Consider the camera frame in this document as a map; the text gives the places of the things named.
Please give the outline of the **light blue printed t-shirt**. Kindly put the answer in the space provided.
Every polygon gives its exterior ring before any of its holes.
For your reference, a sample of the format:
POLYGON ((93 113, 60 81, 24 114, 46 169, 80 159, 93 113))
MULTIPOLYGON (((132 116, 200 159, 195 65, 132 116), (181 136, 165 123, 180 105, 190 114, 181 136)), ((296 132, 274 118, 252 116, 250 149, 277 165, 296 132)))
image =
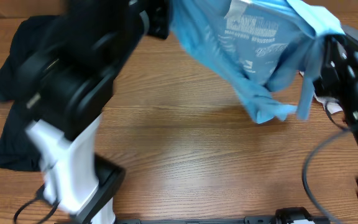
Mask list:
POLYGON ((337 17, 301 0, 174 0, 172 31, 194 59, 227 80, 255 123, 307 119, 324 40, 337 17))

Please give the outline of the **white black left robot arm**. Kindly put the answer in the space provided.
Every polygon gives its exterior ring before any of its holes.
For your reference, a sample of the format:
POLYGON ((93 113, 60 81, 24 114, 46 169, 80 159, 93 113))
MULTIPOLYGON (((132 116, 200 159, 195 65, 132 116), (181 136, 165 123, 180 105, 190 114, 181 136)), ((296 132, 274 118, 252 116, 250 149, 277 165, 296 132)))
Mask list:
POLYGON ((126 172, 95 153, 96 132, 141 38, 166 39, 171 19, 167 0, 68 1, 16 73, 25 132, 41 155, 35 197, 70 223, 116 221, 112 201, 126 172))

